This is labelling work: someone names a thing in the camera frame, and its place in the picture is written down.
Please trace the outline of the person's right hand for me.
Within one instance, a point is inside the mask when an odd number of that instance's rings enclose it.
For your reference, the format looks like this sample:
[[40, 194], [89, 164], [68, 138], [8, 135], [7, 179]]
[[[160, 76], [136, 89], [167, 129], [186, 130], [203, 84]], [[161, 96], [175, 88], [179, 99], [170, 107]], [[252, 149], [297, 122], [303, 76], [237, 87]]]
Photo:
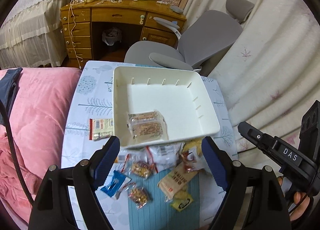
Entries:
[[310, 203], [310, 197], [306, 193], [296, 192], [294, 194], [295, 210], [290, 214], [290, 221], [299, 219], [307, 210]]

